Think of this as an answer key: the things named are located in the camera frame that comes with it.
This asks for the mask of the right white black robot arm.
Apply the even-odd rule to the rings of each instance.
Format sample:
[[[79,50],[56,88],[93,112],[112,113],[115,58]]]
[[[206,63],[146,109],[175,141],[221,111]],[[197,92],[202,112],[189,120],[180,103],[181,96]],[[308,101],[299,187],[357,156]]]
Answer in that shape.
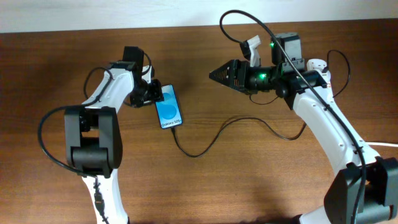
[[[354,130],[335,103],[325,61],[304,60],[295,32],[271,42],[272,66],[263,67],[259,37],[241,44],[244,60],[230,60],[209,77],[251,95],[274,90],[303,119],[323,148],[335,178],[323,205],[294,223],[379,223],[397,216],[397,160],[382,158]]]

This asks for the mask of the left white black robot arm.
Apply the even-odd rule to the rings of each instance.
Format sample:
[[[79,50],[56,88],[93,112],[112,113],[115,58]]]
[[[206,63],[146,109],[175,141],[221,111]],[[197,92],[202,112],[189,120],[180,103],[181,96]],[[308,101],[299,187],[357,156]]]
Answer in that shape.
[[[65,110],[67,163],[88,187],[97,223],[130,222],[118,183],[123,157],[118,111],[123,104],[140,108],[163,101],[152,65],[144,65],[147,58],[139,47],[125,47],[121,60],[103,68],[95,91]]]

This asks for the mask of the blue Samsung Galaxy smartphone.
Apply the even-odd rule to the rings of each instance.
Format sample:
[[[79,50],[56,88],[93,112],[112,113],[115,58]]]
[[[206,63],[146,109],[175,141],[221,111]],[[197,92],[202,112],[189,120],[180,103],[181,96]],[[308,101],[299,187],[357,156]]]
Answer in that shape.
[[[160,127],[162,129],[168,129],[183,124],[173,85],[163,86],[162,95],[164,100],[155,103]]]

